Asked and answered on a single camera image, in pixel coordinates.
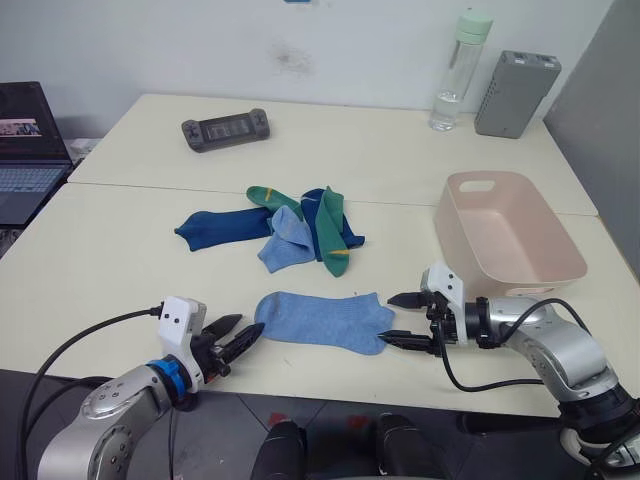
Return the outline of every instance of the water bottle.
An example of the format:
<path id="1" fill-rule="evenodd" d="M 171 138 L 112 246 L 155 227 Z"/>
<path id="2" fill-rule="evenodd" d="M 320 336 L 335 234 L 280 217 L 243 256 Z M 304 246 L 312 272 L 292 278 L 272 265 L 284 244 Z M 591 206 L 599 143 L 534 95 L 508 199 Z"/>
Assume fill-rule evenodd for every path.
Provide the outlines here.
<path id="1" fill-rule="evenodd" d="M 456 116 L 492 24 L 492 18 L 471 9 L 458 19 L 456 46 L 429 118 L 429 126 L 434 130 L 446 132 L 455 127 Z"/>

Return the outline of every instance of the laptop screen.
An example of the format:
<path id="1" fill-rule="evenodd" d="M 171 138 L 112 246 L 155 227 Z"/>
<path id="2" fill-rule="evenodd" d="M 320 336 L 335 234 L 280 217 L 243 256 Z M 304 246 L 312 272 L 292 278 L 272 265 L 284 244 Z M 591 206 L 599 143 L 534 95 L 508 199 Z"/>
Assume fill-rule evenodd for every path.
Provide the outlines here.
<path id="1" fill-rule="evenodd" d="M 0 164 L 68 158 L 40 83 L 0 83 Z"/>

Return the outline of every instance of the blue ring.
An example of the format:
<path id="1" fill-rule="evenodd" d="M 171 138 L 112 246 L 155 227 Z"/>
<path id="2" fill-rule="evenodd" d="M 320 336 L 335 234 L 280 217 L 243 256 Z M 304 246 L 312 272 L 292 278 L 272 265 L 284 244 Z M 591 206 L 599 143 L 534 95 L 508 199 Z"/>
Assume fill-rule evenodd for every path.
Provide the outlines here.
<path id="1" fill-rule="evenodd" d="M 182 380 L 182 377 L 180 376 L 180 365 L 178 362 L 176 360 L 171 360 L 170 362 L 167 362 L 166 360 L 151 360 L 147 365 L 153 365 L 154 367 L 158 367 L 162 370 L 176 387 L 178 400 L 182 400 L 187 393 L 187 389 L 184 386 L 184 380 Z"/>

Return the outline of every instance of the light blue sock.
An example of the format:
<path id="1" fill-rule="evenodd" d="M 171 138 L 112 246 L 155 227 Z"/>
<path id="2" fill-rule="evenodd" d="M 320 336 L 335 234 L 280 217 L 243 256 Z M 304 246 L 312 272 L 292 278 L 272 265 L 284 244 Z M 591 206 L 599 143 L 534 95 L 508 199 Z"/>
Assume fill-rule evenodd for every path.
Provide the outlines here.
<path id="1" fill-rule="evenodd" d="M 271 218 L 273 235 L 258 253 L 270 273 L 296 263 L 314 260 L 313 238 L 309 225 L 288 206 L 280 207 Z"/>
<path id="2" fill-rule="evenodd" d="M 272 340 L 376 355 L 386 345 L 377 335 L 391 328 L 394 315 L 380 306 L 376 293 L 332 299 L 275 292 L 260 300 L 255 322 L 265 324 L 262 336 Z"/>

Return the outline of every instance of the desk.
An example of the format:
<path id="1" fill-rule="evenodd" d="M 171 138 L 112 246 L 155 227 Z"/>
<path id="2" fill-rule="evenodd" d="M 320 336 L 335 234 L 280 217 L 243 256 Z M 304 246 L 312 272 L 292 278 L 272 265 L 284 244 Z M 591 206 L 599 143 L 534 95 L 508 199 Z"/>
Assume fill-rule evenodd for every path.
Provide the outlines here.
<path id="1" fill-rule="evenodd" d="M 189 252 L 173 233 L 197 210 L 250 207 L 239 194 L 66 185 L 0 261 L 0 368 L 35 371 L 79 330 L 183 295 L 208 306 L 207 321 L 242 312 L 252 322 L 266 294 L 286 290 L 323 297 L 378 292 L 380 300 L 415 290 L 422 271 L 441 258 L 435 208 L 347 202 L 346 213 L 365 245 L 336 279 L 317 262 L 270 275 L 256 257 L 266 239 Z M 621 381 L 640 393 L 640 292 L 596 217 L 560 215 L 589 265 L 587 276 L 559 295 L 583 316 Z M 160 356 L 156 320 L 131 320 L 72 347 L 51 373 L 117 376 Z M 426 332 L 424 318 L 396 309 L 394 328 Z M 507 349 L 452 348 L 460 380 L 478 384 L 535 377 Z M 340 399 L 407 406 L 557 416 L 539 386 L 466 394 L 447 379 L 441 360 L 387 347 L 369 357 L 336 347 L 261 339 L 232 365 L 214 390 Z"/>
<path id="2" fill-rule="evenodd" d="M 204 154 L 191 151 L 180 124 L 262 107 L 264 142 Z M 243 193 L 270 186 L 300 197 L 331 185 L 348 200 L 436 206 L 446 178 L 467 170 L 529 177 L 556 213 L 597 211 L 546 127 L 519 140 L 476 135 L 473 116 L 441 133 L 427 113 L 257 100 L 143 95 L 70 181 Z"/>

